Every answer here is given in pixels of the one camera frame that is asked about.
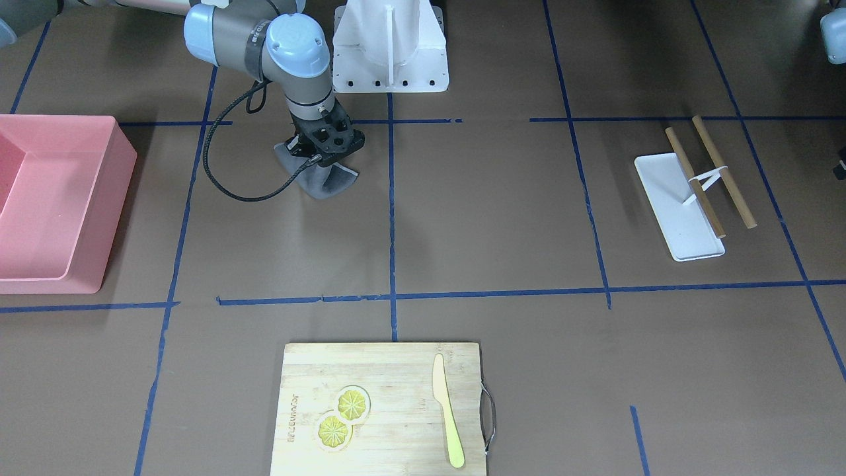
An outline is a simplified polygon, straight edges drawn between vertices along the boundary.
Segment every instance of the wooden dowel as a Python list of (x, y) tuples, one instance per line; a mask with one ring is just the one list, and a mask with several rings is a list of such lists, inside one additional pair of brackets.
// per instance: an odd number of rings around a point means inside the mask
[[(705, 128), (705, 122), (702, 121), (702, 117), (698, 115), (694, 116), (693, 125), (696, 126), (696, 131), (699, 132), (699, 137), (702, 139), (702, 143), (705, 144), (705, 149), (708, 150), (708, 155), (711, 156), (714, 165), (718, 168), (724, 166), (726, 163), (722, 160), (722, 155), (717, 150), (717, 145), (714, 144), (711, 135), (708, 134), (708, 129)], [(752, 211), (749, 210), (749, 205), (746, 204), (743, 194), (740, 193), (740, 189), (734, 181), (731, 171), (729, 169), (722, 169), (720, 170), (720, 176), (722, 177), (722, 182), (726, 184), (726, 190), (728, 190), (728, 194), (732, 197), (734, 206), (737, 207), (740, 218), (743, 219), (746, 228), (755, 228), (758, 223), (755, 221), (755, 217), (752, 216)]]
[(694, 194), (696, 194), (696, 200), (698, 200), (699, 204), (702, 206), (702, 210), (705, 212), (705, 216), (708, 218), (708, 222), (714, 230), (714, 235), (716, 235), (717, 238), (723, 238), (726, 235), (726, 232), (723, 231), (720, 220), (717, 219), (717, 214), (714, 213), (714, 207), (711, 206), (711, 202), (708, 201), (708, 197), (705, 196), (705, 191), (702, 190), (702, 184), (700, 184), (698, 180), (690, 180), (695, 177), (695, 174), (693, 173), (693, 166), (690, 165), (690, 161), (687, 159), (687, 154), (684, 153), (682, 143), (678, 141), (678, 137), (672, 127), (667, 127), (664, 132), (667, 133), (670, 145), (673, 146), (673, 152), (676, 152), (676, 155), (678, 156), (678, 162), (682, 165), (684, 175), (690, 183), (690, 188), (692, 188)]

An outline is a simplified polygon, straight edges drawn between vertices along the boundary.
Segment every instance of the white tray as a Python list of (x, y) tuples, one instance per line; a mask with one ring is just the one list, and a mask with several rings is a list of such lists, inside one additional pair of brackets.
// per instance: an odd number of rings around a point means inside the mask
[(652, 211), (676, 261), (690, 261), (725, 254), (698, 201), (684, 201), (693, 194), (675, 153), (645, 155), (634, 160)]

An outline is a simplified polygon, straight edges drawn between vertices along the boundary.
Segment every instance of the pink bin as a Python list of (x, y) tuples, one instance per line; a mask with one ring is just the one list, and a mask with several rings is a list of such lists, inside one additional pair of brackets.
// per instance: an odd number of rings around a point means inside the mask
[(135, 158), (113, 117), (0, 114), (0, 294), (100, 290)]

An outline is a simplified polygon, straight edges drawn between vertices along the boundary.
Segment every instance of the yellow knife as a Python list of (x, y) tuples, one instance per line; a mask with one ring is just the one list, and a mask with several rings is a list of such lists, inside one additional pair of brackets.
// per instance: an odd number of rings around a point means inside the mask
[(441, 404), (443, 409), (443, 426), (447, 429), (449, 464), (452, 464), (453, 468), (461, 468), (464, 466), (464, 448), (461, 447), (459, 429), (455, 426), (453, 406), (449, 403), (447, 375), (443, 370), (443, 354), (435, 354), (435, 362), (431, 366), (431, 388), (435, 394), (435, 400)]

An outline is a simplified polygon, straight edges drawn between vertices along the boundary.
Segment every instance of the wooden cutting board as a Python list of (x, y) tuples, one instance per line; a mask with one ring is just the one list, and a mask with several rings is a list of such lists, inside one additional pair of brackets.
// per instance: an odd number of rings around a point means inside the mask
[[(461, 468), (449, 464), (441, 405), (431, 371), (443, 354), (450, 401), (464, 447)], [(371, 398), (367, 419), (341, 451), (318, 444), (317, 420), (338, 392), (358, 385)], [(487, 474), (480, 421), (481, 369), (476, 343), (288, 344), (271, 476)]]

